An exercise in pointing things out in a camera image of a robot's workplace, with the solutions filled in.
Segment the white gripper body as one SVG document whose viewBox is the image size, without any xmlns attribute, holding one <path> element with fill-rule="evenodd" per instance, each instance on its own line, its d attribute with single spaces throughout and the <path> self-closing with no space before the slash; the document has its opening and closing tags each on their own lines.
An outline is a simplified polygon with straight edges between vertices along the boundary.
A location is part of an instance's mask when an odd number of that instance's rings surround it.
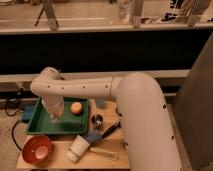
<svg viewBox="0 0 213 171">
<path fill-rule="evenodd" d="M 50 114 L 50 121 L 57 122 L 62 116 L 62 109 L 61 108 L 53 108 L 49 112 Z"/>
</svg>

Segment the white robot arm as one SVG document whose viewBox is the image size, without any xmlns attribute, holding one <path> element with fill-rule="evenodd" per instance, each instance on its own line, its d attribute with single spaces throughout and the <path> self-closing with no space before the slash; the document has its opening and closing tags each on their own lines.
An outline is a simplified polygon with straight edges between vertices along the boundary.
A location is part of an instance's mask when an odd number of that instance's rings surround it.
<svg viewBox="0 0 213 171">
<path fill-rule="evenodd" d="M 50 115 L 63 114 L 66 97 L 117 103 L 131 171 L 181 171 L 172 122 L 158 82 L 143 72 L 124 77 L 63 80 L 53 67 L 33 79 L 33 94 Z"/>
</svg>

